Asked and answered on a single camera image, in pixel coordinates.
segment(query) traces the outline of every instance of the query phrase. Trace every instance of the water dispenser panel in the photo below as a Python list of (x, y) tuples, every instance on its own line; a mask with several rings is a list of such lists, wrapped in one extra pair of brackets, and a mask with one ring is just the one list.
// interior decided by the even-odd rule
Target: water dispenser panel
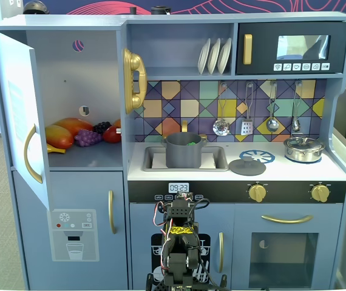
[(99, 261), (96, 210), (47, 212), (53, 261)]

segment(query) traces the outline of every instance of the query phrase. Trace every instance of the microwave window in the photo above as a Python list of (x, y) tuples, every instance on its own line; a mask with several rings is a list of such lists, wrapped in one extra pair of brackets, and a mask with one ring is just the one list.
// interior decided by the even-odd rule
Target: microwave window
[(277, 59), (327, 59), (330, 36), (280, 35)]

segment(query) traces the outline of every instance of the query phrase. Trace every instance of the sink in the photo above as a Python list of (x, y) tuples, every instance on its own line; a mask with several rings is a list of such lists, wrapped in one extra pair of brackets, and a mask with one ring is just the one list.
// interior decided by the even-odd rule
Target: sink
[(202, 148), (202, 166), (198, 168), (167, 168), (165, 165), (166, 149), (164, 147), (147, 147), (144, 152), (142, 171), (145, 172), (176, 172), (176, 171), (207, 171), (222, 172), (228, 170), (228, 163), (222, 147)]

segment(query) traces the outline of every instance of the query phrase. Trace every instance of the stove knob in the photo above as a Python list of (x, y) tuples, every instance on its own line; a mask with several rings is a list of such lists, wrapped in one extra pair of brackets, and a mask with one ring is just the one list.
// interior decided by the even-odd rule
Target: stove knob
[(262, 202), (264, 197), (266, 196), (266, 189), (264, 186), (256, 184), (250, 187), (248, 190), (248, 194), (250, 195), (250, 198), (257, 201)]
[(330, 190), (325, 185), (316, 185), (312, 188), (312, 197), (313, 199), (325, 202), (327, 201), (328, 196), (330, 195)]

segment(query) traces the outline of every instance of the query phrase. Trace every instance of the colorful tile backsplash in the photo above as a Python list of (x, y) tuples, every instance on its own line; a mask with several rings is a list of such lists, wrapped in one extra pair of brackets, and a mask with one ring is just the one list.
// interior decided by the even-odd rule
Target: colorful tile backsplash
[[(181, 130), (183, 120), (188, 122), (188, 131), (206, 134), (208, 141), (284, 141), (290, 137), (293, 115), (294, 80), (277, 80), (277, 99), (274, 116), (279, 129), (272, 133), (266, 128), (270, 116), (270, 81), (253, 81), (253, 104), (250, 118), (254, 122), (254, 133), (242, 136), (242, 120), (246, 118), (246, 81), (225, 81), (227, 88), (219, 92), (218, 81), (158, 81), (149, 82), (143, 106), (136, 109), (135, 139), (138, 142), (159, 142), (162, 135)], [(326, 80), (304, 80), (298, 106), (300, 132), (312, 138), (319, 136), (324, 107)], [(217, 136), (212, 130), (213, 123), (221, 117), (218, 104), (221, 94), (225, 102), (224, 117), (231, 125), (231, 133)], [(248, 105), (251, 102), (251, 89), (248, 91)]]

